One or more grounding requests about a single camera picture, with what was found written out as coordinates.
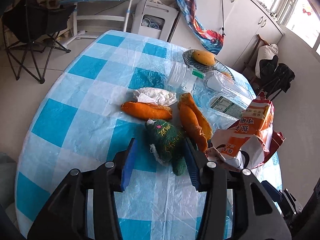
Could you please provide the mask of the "black folding camp chair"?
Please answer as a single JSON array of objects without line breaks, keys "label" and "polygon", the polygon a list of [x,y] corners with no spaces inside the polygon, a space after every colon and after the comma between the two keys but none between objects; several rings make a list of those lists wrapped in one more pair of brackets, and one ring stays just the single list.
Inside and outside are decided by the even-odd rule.
[{"label": "black folding camp chair", "polygon": [[[25,70],[38,83],[45,83],[45,74],[52,51],[71,51],[62,45],[57,38],[67,28],[68,20],[76,6],[48,9],[37,0],[20,0],[16,6],[2,15],[2,27],[11,31],[17,41],[8,45],[4,41],[11,69],[16,80],[20,79],[21,71]],[[35,53],[43,53],[49,48],[43,72],[37,65]]]}]

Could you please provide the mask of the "clear plastic clamshell box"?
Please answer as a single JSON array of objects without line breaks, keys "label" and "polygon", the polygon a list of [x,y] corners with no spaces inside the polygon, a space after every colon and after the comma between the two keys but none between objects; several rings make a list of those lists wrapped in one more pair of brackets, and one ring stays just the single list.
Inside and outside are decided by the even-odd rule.
[{"label": "clear plastic clamshell box", "polygon": [[243,111],[256,98],[246,86],[214,70],[198,78],[192,90],[194,101],[201,108],[240,119]]}]

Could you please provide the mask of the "yellow mango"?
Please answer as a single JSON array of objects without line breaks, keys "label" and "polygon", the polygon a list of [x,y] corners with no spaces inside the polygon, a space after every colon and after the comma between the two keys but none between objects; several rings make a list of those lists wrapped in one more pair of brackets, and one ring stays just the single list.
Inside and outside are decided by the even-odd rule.
[{"label": "yellow mango", "polygon": [[227,72],[222,72],[223,75],[225,75],[226,77],[233,79],[232,75],[227,73]]},{"label": "yellow mango", "polygon": [[215,56],[211,52],[204,50],[195,50],[191,55],[195,61],[207,67],[211,67],[215,64]]}]

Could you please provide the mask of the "green knitted toy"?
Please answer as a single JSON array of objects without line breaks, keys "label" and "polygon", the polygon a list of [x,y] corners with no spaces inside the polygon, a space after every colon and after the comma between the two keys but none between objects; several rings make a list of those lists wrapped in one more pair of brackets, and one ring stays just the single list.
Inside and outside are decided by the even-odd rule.
[{"label": "green knitted toy", "polygon": [[184,134],[173,124],[162,119],[149,119],[145,122],[150,152],[163,166],[172,166],[176,176],[181,176],[187,169],[184,159]]}]

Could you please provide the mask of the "long orange peel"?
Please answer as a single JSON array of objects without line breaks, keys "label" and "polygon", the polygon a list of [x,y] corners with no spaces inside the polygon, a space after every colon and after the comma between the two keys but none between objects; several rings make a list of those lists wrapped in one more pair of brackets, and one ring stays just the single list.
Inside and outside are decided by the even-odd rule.
[{"label": "long orange peel", "polygon": [[135,118],[148,121],[149,119],[171,120],[172,109],[151,103],[128,101],[121,105],[121,110]]}]

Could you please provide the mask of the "white plastic storage stool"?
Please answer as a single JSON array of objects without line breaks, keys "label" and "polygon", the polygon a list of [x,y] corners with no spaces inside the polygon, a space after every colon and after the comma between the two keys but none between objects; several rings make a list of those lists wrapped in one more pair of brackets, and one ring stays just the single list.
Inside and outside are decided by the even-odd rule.
[{"label": "white plastic storage stool", "polygon": [[167,41],[178,11],[167,5],[139,1],[133,17],[131,33]]}]

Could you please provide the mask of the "colourful hanging cloth bag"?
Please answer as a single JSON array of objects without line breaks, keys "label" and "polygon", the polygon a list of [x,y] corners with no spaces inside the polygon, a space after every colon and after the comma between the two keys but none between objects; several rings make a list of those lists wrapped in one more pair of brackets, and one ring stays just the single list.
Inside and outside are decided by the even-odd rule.
[{"label": "colourful hanging cloth bag", "polygon": [[225,38],[225,16],[224,4],[221,0],[222,27],[221,33],[211,29],[206,29],[196,17],[196,0],[176,0],[187,25],[200,41],[200,44],[209,52],[217,55],[223,48]]}]

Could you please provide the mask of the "pale green plastic bin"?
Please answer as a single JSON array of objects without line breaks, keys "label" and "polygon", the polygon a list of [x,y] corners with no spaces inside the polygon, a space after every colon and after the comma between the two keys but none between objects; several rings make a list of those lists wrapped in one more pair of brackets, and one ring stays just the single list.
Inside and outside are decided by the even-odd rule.
[{"label": "pale green plastic bin", "polygon": [[1,206],[6,209],[14,202],[17,163],[7,154],[0,155],[0,194]]}]

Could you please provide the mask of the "clear plastic bottle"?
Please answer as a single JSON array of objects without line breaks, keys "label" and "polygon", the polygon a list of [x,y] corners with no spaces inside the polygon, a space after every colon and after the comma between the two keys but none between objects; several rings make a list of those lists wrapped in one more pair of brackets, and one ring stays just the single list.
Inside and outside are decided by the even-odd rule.
[{"label": "clear plastic bottle", "polygon": [[175,62],[172,65],[167,84],[172,88],[190,93],[197,79],[204,79],[204,74],[195,68],[189,68],[185,64]]}]

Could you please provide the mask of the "blue white checkered tablecloth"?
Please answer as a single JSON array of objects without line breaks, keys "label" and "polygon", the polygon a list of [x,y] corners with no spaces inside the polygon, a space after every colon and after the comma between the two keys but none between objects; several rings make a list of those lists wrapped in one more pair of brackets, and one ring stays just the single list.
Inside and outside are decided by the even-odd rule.
[{"label": "blue white checkered tablecloth", "polygon": [[138,142],[130,183],[116,193],[124,239],[194,239],[206,195],[150,152],[144,122],[120,109],[142,87],[164,88],[184,48],[111,30],[90,44],[41,102],[19,157],[15,203],[22,235],[74,168],[96,169]]}]

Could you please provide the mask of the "curved orange peel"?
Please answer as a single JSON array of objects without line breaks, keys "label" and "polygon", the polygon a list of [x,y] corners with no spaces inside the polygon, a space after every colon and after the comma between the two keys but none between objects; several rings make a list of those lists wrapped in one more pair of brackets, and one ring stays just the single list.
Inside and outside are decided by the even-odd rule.
[{"label": "curved orange peel", "polygon": [[178,109],[182,127],[187,135],[195,141],[199,151],[205,153],[208,141],[213,136],[213,130],[190,93],[180,95]]}]

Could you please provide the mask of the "white wall cabinet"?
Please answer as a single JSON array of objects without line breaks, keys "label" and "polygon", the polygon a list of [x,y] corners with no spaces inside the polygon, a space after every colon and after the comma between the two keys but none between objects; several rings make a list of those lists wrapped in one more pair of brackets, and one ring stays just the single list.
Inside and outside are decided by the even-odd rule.
[{"label": "white wall cabinet", "polygon": [[242,72],[258,34],[268,43],[277,44],[283,32],[256,0],[223,0],[223,4],[226,35],[217,59]]}]

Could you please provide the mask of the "dark chair with clothes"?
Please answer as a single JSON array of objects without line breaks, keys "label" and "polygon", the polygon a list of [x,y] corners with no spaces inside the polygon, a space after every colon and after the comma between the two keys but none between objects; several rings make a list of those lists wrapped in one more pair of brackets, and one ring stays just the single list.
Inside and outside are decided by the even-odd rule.
[{"label": "dark chair with clothes", "polygon": [[256,85],[254,92],[259,94],[264,92],[266,98],[274,100],[281,92],[286,93],[291,87],[291,82],[295,79],[295,73],[284,63],[279,62],[278,55],[274,55],[271,60],[260,60],[260,74],[255,74],[255,64],[257,61],[258,49],[264,45],[271,45],[259,34],[257,42],[250,53],[248,59],[243,64],[243,73],[248,74],[251,85]]}]

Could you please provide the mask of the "red orange snack bag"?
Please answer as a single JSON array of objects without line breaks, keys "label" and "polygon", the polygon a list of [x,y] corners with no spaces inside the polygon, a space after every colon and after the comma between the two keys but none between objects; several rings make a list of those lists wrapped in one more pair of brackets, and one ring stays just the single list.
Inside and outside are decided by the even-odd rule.
[{"label": "red orange snack bag", "polygon": [[273,129],[274,105],[260,92],[228,129],[214,133],[209,160],[226,164],[230,170],[253,169],[266,163],[283,144],[285,137]]}]

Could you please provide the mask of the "white crumpled tissue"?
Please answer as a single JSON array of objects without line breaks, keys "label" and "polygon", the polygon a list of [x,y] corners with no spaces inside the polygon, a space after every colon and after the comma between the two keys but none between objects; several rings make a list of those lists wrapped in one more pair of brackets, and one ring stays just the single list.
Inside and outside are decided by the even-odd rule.
[{"label": "white crumpled tissue", "polygon": [[177,102],[176,93],[152,87],[143,87],[133,91],[138,102],[151,103],[157,106],[169,107]]}]

